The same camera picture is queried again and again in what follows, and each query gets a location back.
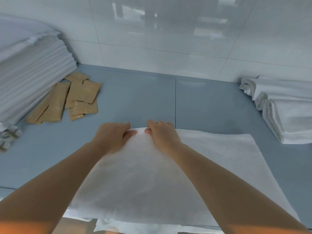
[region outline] stack of folded towels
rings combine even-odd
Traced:
[[[0,131],[14,125],[76,62],[59,32],[31,20],[0,14]]]
[[[240,89],[281,143],[312,143],[312,83],[258,76],[242,78]]]

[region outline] blue-gray table surface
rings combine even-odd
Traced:
[[[102,83],[98,113],[71,122],[42,125],[19,122],[23,134],[0,155],[0,196],[7,196],[55,165],[105,122],[146,127],[148,119],[171,121],[177,129],[220,134],[251,134],[301,221],[312,228],[312,144],[282,145],[238,84],[104,67],[78,70]]]

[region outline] hand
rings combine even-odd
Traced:
[[[152,136],[154,144],[164,154],[170,155],[173,149],[183,145],[171,122],[148,120],[147,126],[149,128],[145,130],[145,133]]]
[[[96,131],[91,144],[97,146],[104,153],[114,153],[119,151],[131,136],[136,135],[136,131],[130,129],[130,123],[106,123]]]

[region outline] person's left hand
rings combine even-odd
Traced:
[[[131,127],[130,123],[106,123],[96,131],[91,144],[97,146],[101,151],[114,153],[119,151],[131,136],[136,135],[136,131],[127,131]]]

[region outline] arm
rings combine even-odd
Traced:
[[[101,125],[91,142],[4,198],[0,233],[52,233],[94,165],[136,134],[128,129],[130,123]]]
[[[183,144],[171,123],[148,121],[156,147],[183,170],[225,234],[309,234],[299,221],[227,169]]]

